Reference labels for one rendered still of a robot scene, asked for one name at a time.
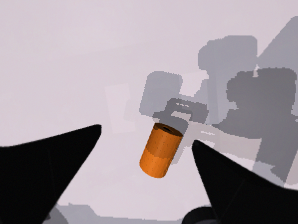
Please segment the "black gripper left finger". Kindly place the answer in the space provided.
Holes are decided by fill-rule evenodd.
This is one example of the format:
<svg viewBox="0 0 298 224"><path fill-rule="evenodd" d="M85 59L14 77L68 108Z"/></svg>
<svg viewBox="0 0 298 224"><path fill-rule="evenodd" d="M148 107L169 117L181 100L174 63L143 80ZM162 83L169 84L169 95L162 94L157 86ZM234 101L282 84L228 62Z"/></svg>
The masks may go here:
<svg viewBox="0 0 298 224"><path fill-rule="evenodd" d="M42 224L94 149L102 126L0 147L0 224Z"/></svg>

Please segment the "orange knob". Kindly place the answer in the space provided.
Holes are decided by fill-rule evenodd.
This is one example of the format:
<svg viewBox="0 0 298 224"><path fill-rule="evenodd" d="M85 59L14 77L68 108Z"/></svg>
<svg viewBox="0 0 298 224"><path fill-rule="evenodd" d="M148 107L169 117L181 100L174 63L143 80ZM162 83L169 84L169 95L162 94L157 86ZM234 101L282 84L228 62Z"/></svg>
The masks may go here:
<svg viewBox="0 0 298 224"><path fill-rule="evenodd" d="M151 177L163 178L182 137L178 130L155 123L139 162L141 169Z"/></svg>

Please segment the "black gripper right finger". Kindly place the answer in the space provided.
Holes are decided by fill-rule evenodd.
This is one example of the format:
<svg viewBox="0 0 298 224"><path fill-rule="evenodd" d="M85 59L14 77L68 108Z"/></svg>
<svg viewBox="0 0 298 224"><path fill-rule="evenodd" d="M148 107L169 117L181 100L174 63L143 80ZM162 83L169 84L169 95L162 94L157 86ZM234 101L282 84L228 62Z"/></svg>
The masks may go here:
<svg viewBox="0 0 298 224"><path fill-rule="evenodd" d="M298 224L298 189L273 184L199 140L192 153L219 224Z"/></svg>

